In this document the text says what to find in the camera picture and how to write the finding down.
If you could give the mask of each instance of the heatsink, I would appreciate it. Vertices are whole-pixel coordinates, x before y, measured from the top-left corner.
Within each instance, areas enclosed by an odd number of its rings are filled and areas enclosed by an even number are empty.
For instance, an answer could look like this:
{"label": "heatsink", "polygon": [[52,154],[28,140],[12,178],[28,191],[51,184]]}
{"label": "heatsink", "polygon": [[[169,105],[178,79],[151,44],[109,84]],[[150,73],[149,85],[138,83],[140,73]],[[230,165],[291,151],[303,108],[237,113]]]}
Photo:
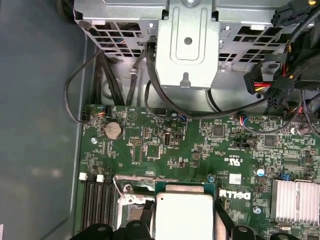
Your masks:
{"label": "heatsink", "polygon": [[273,180],[271,217],[278,222],[319,225],[320,185]]}

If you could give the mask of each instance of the chip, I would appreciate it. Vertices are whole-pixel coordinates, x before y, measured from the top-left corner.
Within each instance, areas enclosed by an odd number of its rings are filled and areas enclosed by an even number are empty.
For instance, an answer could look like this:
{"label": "chip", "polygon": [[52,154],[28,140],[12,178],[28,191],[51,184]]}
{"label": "chip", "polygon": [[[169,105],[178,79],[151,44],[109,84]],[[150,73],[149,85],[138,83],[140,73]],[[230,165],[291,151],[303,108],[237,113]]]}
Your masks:
{"label": "chip", "polygon": [[320,238],[318,236],[308,236],[307,240],[319,240]]}
{"label": "chip", "polygon": [[159,159],[160,158],[160,148],[158,145],[147,145],[146,157],[148,159]]}
{"label": "chip", "polygon": [[264,137],[264,146],[274,148],[276,145],[276,137],[275,136],[265,136]]}
{"label": "chip", "polygon": [[213,127],[213,136],[223,137],[224,136],[224,127],[223,126],[214,126]]}

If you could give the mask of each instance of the metal retention bracket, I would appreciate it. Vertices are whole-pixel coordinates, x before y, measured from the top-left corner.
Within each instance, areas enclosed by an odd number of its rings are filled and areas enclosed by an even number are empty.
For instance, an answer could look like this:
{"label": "metal retention bracket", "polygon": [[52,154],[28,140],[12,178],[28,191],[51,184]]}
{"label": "metal retention bracket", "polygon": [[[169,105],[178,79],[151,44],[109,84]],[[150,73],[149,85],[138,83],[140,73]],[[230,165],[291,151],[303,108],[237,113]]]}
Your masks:
{"label": "metal retention bracket", "polygon": [[209,89],[218,70],[220,23],[213,0],[170,0],[159,21],[155,67],[163,87]]}

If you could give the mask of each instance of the red wire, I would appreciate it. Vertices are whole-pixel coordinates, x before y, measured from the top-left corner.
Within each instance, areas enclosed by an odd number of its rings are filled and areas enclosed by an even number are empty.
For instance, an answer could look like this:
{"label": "red wire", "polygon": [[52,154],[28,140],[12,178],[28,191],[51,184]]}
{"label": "red wire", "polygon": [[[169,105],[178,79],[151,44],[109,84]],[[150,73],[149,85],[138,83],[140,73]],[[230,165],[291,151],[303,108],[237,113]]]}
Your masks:
{"label": "red wire", "polygon": [[287,75],[287,64],[282,65],[282,76],[285,77]]}
{"label": "red wire", "polygon": [[255,83],[255,87],[268,87],[271,86],[271,83]]}

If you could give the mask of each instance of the sticker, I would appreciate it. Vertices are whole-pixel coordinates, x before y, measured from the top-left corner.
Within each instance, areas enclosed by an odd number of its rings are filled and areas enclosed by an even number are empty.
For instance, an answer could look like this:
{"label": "sticker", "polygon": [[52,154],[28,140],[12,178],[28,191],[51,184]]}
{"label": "sticker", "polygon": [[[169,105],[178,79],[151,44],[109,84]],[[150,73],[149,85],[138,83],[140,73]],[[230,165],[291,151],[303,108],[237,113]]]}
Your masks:
{"label": "sticker", "polygon": [[3,233],[4,233],[4,225],[0,224],[0,240],[2,240]]}
{"label": "sticker", "polygon": [[241,185],[241,174],[229,174],[229,184]]}

